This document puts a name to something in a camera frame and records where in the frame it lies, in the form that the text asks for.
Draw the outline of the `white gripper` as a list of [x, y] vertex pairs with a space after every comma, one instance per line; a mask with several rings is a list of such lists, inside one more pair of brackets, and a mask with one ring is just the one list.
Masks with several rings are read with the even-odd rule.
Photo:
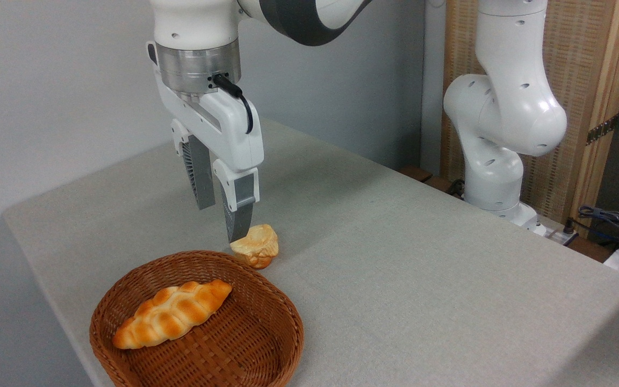
[[221, 186], [228, 242], [246, 237], [253, 207], [260, 201], [260, 177], [254, 167], [264, 160], [255, 106], [248, 103], [246, 108], [225, 91], [185, 101], [164, 85], [159, 69], [153, 69], [153, 74], [162, 103], [176, 118], [170, 123], [172, 139], [186, 167], [197, 207], [206, 209], [215, 204], [211, 150], [221, 159], [213, 162], [213, 172]]

